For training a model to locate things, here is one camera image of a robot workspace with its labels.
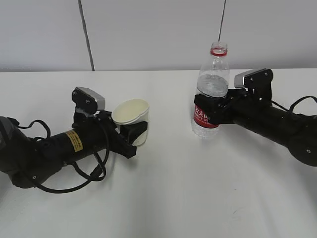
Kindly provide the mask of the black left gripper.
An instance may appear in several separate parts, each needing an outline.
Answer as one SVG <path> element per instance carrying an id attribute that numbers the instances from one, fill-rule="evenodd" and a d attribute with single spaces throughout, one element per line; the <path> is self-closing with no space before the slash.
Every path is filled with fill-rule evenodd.
<path id="1" fill-rule="evenodd" d="M 120 134 L 110 120 L 108 112 L 102 111 L 91 117 L 75 112 L 71 130 L 71 149 L 73 154 L 92 154 L 103 149 L 132 158 L 137 147 L 147 139 L 148 123 L 141 121 L 135 124 L 120 126 Z"/>

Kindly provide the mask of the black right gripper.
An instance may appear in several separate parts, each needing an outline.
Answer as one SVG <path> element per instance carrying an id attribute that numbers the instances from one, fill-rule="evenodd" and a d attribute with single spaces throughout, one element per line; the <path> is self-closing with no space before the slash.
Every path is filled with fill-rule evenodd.
<path id="1" fill-rule="evenodd" d="M 272 89 L 229 89 L 225 98 L 196 94 L 194 97 L 194 122 L 204 128 L 220 124 L 234 124 L 238 116 L 253 118 L 272 106 Z"/>

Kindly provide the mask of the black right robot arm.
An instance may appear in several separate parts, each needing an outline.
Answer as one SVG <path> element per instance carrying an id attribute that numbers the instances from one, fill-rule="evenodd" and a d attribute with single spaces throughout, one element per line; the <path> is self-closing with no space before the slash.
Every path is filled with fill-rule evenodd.
<path id="1" fill-rule="evenodd" d="M 211 124 L 236 124 L 286 147 L 308 166 L 317 165 L 317 117 L 284 111 L 272 105 L 268 94 L 230 89 L 223 98 L 195 95 L 195 105 Z"/>

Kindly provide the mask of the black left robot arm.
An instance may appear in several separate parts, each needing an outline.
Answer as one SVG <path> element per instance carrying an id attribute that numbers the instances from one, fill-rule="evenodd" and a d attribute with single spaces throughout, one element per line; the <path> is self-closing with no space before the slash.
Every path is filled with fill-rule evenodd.
<path id="1" fill-rule="evenodd" d="M 37 121 L 47 132 L 45 138 L 30 138 L 13 118 L 0 118 L 0 170 L 19 188 L 37 187 L 49 193 L 69 193 L 106 176 L 109 152 L 129 159 L 137 153 L 136 140 L 148 129 L 146 121 L 123 125 L 120 131 L 101 111 L 90 118 L 75 117 L 72 129 L 52 136 L 47 124 Z M 69 189 L 51 189 L 43 183 L 63 167 L 72 165 L 85 179 Z"/>

